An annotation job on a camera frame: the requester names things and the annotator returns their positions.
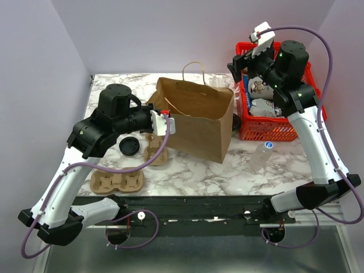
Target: gray wall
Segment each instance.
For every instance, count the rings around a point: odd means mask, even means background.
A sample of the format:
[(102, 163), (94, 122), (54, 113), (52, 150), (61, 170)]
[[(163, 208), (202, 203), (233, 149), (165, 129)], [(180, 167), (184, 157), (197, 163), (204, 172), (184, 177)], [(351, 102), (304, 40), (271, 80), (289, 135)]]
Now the gray wall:
[[(32, 272), (17, 215), (51, 181), (85, 109), (89, 73), (50, 1), (3, 1), (0, 34), (0, 268)], [(39, 243), (30, 240), (28, 252)]]
[[(333, 77), (326, 97), (327, 126), (333, 142), (351, 173), (364, 177), (364, 95), (363, 95), (363, 43), (364, 2), (336, 0), (320, 28), (334, 54)], [(323, 86), (327, 71), (327, 54), (315, 39), (308, 48), (313, 73), (319, 86)], [(364, 185), (358, 188), (364, 197)], [(342, 201), (347, 220), (359, 216), (357, 201), (348, 194)], [(364, 222), (347, 226), (357, 262), (364, 272)]]
[[(180, 72), (193, 60), (227, 72), (237, 42), (264, 20), (319, 29), (334, 0), (52, 0), (93, 73)], [(285, 31), (278, 40), (308, 34)], [(198, 66), (191, 66), (197, 72)]]

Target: paper bag handle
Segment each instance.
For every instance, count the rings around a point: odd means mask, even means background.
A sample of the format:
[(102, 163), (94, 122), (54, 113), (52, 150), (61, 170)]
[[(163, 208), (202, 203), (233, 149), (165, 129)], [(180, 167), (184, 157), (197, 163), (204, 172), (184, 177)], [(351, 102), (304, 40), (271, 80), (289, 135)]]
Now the paper bag handle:
[(189, 66), (190, 64), (201, 64), (201, 68), (202, 68), (202, 79), (204, 80), (204, 85), (207, 85), (205, 82), (205, 67), (204, 64), (200, 61), (191, 61), (190, 63), (186, 64), (184, 66), (184, 68), (182, 69), (182, 80), (184, 80), (184, 69)]

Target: water bottle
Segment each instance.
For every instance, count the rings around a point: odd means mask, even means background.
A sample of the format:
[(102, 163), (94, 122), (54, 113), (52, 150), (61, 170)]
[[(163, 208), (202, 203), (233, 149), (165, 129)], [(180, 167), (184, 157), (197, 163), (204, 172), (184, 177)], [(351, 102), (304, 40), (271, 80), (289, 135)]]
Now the water bottle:
[(273, 153), (273, 143), (267, 141), (260, 144), (247, 162), (247, 167), (252, 172), (258, 172), (267, 163)]

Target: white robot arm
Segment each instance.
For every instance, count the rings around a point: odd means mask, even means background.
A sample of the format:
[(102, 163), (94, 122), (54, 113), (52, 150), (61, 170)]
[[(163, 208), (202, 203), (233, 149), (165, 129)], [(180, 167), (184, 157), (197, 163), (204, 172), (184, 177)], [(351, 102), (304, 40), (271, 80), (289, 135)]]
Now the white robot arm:
[[(137, 107), (130, 108), (131, 100)], [(83, 228), (114, 219), (126, 207), (113, 195), (92, 204), (72, 206), (86, 177), (120, 134), (144, 131), (166, 135), (167, 129), (169, 134), (175, 133), (175, 121), (168, 111), (159, 112), (153, 104), (142, 106), (127, 86), (109, 85), (101, 92), (91, 117), (73, 127), (64, 157), (46, 192), (33, 208), (22, 210), (18, 218), (39, 229), (38, 236), (44, 242), (62, 246), (72, 242)]]
[[(358, 175), (349, 174), (338, 156), (322, 115), (322, 124), (318, 124), (319, 98), (314, 88), (301, 80), (308, 62), (304, 45), (296, 41), (284, 41), (276, 54), (277, 58), (274, 58), (275, 34), (271, 30), (267, 31), (270, 28), (267, 22), (256, 27), (249, 38), (257, 46), (244, 55), (235, 56), (227, 67), (236, 83), (241, 81), (242, 71), (247, 68), (251, 78), (259, 76), (274, 89), (273, 101), (282, 109), (282, 114), (288, 118), (301, 140), (312, 170), (313, 182), (267, 199), (263, 208), (267, 216), (292, 209), (317, 208), (348, 192), (348, 183), (354, 187), (361, 183)], [(325, 131), (327, 143), (322, 138), (322, 131)]]

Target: cable clip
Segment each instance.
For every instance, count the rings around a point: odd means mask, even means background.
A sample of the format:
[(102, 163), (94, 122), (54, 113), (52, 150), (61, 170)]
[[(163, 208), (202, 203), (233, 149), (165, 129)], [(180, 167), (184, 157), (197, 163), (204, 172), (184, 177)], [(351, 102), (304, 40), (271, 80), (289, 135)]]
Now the cable clip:
[(260, 38), (260, 34), (259, 31), (257, 32), (253, 32), (252, 34), (249, 35), (249, 40), (254, 44), (256, 43)]

